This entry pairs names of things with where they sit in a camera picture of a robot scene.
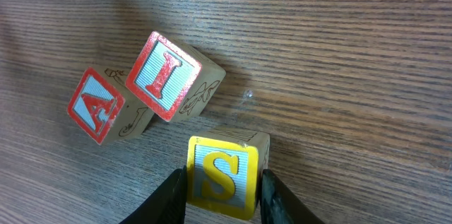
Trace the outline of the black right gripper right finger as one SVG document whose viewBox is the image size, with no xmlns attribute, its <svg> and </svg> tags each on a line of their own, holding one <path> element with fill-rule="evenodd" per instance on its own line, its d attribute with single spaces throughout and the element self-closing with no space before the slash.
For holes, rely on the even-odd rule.
<svg viewBox="0 0 452 224">
<path fill-rule="evenodd" d="M 270 169 L 261 181 L 262 224 L 324 224 Z"/>
</svg>

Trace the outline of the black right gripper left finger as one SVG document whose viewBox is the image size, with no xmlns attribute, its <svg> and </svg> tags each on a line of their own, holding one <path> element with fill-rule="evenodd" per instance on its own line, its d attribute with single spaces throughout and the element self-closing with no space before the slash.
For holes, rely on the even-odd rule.
<svg viewBox="0 0 452 224">
<path fill-rule="evenodd" d="M 167 179 L 120 224 L 184 224 L 187 201 L 186 166 Z"/>
</svg>

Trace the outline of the yellow S wooden block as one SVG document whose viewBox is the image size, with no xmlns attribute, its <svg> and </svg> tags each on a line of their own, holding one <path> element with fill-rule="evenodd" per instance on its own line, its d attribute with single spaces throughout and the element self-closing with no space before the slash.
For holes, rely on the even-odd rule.
<svg viewBox="0 0 452 224">
<path fill-rule="evenodd" d="M 187 202 L 209 211 L 249 220 L 268 167 L 270 136 L 265 132 L 217 126 L 189 139 Z"/>
</svg>

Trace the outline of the red A wooden block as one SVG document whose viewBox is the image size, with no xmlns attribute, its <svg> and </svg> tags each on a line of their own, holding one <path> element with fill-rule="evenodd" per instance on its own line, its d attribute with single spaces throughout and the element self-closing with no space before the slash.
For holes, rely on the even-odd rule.
<svg viewBox="0 0 452 224">
<path fill-rule="evenodd" d="M 69 116 L 99 145 L 140 136 L 154 116 L 126 87 L 128 74 L 111 66 L 90 66 L 69 102 Z"/>
</svg>

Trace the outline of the red I wooden block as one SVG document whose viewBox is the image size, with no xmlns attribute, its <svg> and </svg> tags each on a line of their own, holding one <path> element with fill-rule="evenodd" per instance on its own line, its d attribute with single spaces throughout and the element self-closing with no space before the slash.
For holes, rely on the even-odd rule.
<svg viewBox="0 0 452 224">
<path fill-rule="evenodd" d="M 194 47 L 153 31 L 126 87 L 166 122 L 197 117 L 226 71 Z"/>
</svg>

